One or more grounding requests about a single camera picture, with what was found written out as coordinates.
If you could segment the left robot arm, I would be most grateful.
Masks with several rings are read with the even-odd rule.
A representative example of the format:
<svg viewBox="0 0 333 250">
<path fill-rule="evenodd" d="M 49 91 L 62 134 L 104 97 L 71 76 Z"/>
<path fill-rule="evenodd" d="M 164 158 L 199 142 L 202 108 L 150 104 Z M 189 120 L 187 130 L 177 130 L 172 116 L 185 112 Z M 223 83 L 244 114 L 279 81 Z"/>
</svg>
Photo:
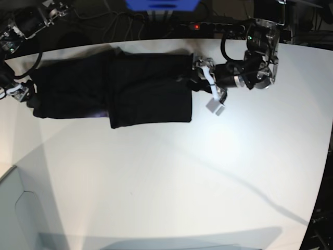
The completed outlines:
<svg viewBox="0 0 333 250">
<path fill-rule="evenodd" d="M 194 92 L 210 93 L 214 100 L 223 104 L 228 89 L 266 89 L 274 84 L 286 4 L 286 1 L 255 1 L 253 17 L 227 25 L 222 32 L 220 51 L 226 62 L 216 64 L 212 58 L 195 57 L 186 87 Z M 233 59 L 227 54 L 226 41 L 239 28 L 243 29 L 247 49 L 243 59 Z"/>
</svg>

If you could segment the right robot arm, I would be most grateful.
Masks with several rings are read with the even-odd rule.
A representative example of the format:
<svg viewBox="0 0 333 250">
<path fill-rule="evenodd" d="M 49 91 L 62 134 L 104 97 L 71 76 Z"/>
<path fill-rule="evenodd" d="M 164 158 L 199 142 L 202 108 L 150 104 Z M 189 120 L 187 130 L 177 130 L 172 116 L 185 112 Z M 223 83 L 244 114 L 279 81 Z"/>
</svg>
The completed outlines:
<svg viewBox="0 0 333 250">
<path fill-rule="evenodd" d="M 42 30 L 55 24 L 72 9 L 73 1 L 1 1 L 1 99 L 11 96 L 18 102 L 27 102 L 35 95 L 33 83 L 18 82 L 28 77 L 39 66 L 43 50 L 38 46 L 38 57 L 32 67 L 17 75 L 7 64 L 8 57 L 33 39 Z"/>
</svg>

